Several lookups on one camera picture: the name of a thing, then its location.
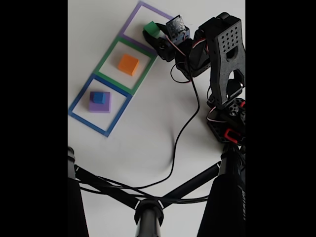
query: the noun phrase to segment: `orange cube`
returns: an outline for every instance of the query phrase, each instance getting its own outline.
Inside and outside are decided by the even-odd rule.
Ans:
[[[137,70],[139,60],[128,54],[124,54],[119,65],[118,69],[126,74],[133,76]]]

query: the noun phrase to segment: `blue square outline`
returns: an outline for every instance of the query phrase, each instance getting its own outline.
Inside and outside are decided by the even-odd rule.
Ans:
[[[122,107],[120,108],[120,110],[118,111],[117,115],[114,117],[114,119],[113,119],[112,123],[110,124],[110,126],[109,126],[107,131],[104,131],[104,130],[100,129],[96,125],[90,123],[89,121],[87,121],[84,118],[76,115],[73,112],[75,106],[77,105],[77,103],[79,102],[81,97],[84,95],[85,91],[88,89],[89,85],[91,84],[91,82],[93,80],[97,80],[98,82],[102,83],[103,85],[108,86],[109,88],[117,91],[118,93],[120,93],[120,94],[122,94],[123,96],[126,97],[126,100],[124,101],[124,103],[123,103]],[[130,100],[132,99],[132,97],[133,96],[131,94],[127,93],[126,91],[122,90],[121,88],[117,87],[116,85],[113,85],[112,83],[102,79],[101,77],[99,77],[99,76],[97,76],[95,74],[91,74],[91,76],[89,77],[87,82],[84,84],[84,86],[81,89],[81,91],[79,92],[79,94],[76,96],[76,98],[73,101],[73,103],[70,105],[70,107],[68,109],[68,115],[70,115],[71,117],[77,119],[78,121],[82,122],[83,124],[87,125],[88,127],[92,128],[93,130],[101,133],[102,135],[108,137],[110,135],[110,133],[112,132],[114,126],[118,122],[119,118],[123,114],[124,110],[126,109],[127,105],[129,104]]]

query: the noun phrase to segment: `blue cube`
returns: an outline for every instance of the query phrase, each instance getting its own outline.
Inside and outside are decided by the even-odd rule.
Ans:
[[[104,92],[94,92],[92,100],[96,104],[104,104],[105,103],[105,93]]]

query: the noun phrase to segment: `purple block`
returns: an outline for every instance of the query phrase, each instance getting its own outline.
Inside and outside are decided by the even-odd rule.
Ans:
[[[93,93],[90,92],[89,111],[93,113],[110,113],[111,111],[111,94],[105,92],[105,103],[97,104],[93,102]]]

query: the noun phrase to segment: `black cable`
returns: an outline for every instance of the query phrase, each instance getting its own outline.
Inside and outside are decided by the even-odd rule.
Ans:
[[[175,82],[177,82],[177,83],[181,83],[181,84],[189,83],[189,82],[190,82],[189,80],[188,80],[188,81],[177,81],[177,80],[175,80],[175,79],[173,78],[172,70],[173,70],[173,68],[174,68],[176,65],[178,65],[178,64],[180,64],[180,63],[184,63],[184,62],[178,62],[178,63],[175,63],[175,64],[173,65],[173,67],[172,67],[171,70],[170,70],[170,76],[171,76],[171,78],[172,78]]]
[[[91,190],[91,189],[86,189],[83,187],[80,187],[81,190],[84,190],[86,192],[89,193],[93,193],[93,194],[101,194],[101,195],[108,195],[107,193],[104,192],[99,192],[99,191],[95,191],[95,190]],[[155,197],[155,196],[151,196],[151,197],[147,197],[145,195],[134,195],[134,194],[130,194],[131,196],[135,197],[135,198],[151,198],[151,199],[155,199],[155,200],[160,200],[163,202],[170,202],[170,203],[197,203],[197,202],[203,202],[203,201],[207,201],[208,196],[204,196],[204,197],[198,197],[198,198],[182,198],[182,199],[178,199],[178,198],[166,198],[166,197]]]
[[[147,197],[153,197],[152,195],[150,195],[150,194],[147,194],[147,193],[145,193],[145,192],[143,192],[143,191],[141,191],[141,190],[138,190],[137,188],[134,188],[134,187],[131,187],[131,186],[128,186],[128,185],[126,185],[126,184],[122,184],[122,183],[120,183],[120,182],[117,182],[117,181],[114,181],[114,180],[111,180],[111,179],[107,179],[107,178],[101,178],[101,179],[103,179],[104,181],[108,181],[108,182],[112,182],[112,183],[115,183],[115,184],[118,184],[118,185],[120,185],[120,186],[110,186],[110,185],[104,185],[104,184],[98,184],[98,183],[96,183],[96,184],[90,184],[90,183],[86,183],[86,182],[83,182],[83,181],[78,181],[79,183],[82,183],[82,184],[88,184],[88,185],[90,185],[90,186],[98,186],[98,187],[104,187],[104,188],[120,188],[120,189],[131,189],[131,190],[133,190],[133,191],[135,191],[135,192],[138,192],[138,193],[140,193],[140,194],[143,194],[143,195],[145,195],[145,196],[147,196]]]
[[[174,168],[174,161],[175,161],[175,156],[176,156],[176,148],[177,148],[178,140],[179,140],[179,138],[180,138],[180,136],[181,136],[183,130],[184,130],[184,129],[187,127],[187,125],[194,119],[194,117],[198,114],[199,109],[200,109],[200,101],[199,101],[198,91],[197,91],[197,88],[196,88],[196,86],[195,86],[195,84],[194,84],[194,82],[193,82],[193,78],[192,78],[192,75],[191,75],[191,71],[190,71],[190,70],[189,70],[189,75],[190,75],[190,81],[192,81],[193,90],[194,90],[194,92],[195,92],[195,94],[196,94],[196,97],[197,97],[197,110],[196,110],[196,112],[192,115],[192,117],[186,122],[186,124],[182,127],[182,129],[180,130],[180,132],[179,132],[179,134],[178,134],[178,136],[177,136],[177,139],[176,139],[176,142],[175,142],[174,148],[173,148],[173,157],[172,157],[171,171],[170,171],[169,175],[168,175],[166,178],[164,178],[164,179],[162,179],[162,180],[160,180],[160,181],[158,181],[158,182],[149,184],[149,185],[145,185],[145,186],[141,186],[141,187],[136,187],[136,189],[144,189],[144,188],[148,188],[148,187],[151,187],[151,186],[153,186],[153,185],[156,185],[156,184],[160,184],[160,183],[162,183],[163,181],[166,181],[166,180],[167,180],[168,178],[170,178],[170,176],[172,175],[173,168]]]
[[[211,85],[209,85],[209,88],[208,88],[208,90],[207,90],[207,100],[209,100],[209,97],[208,97],[208,93],[209,93],[209,90],[211,89]]]

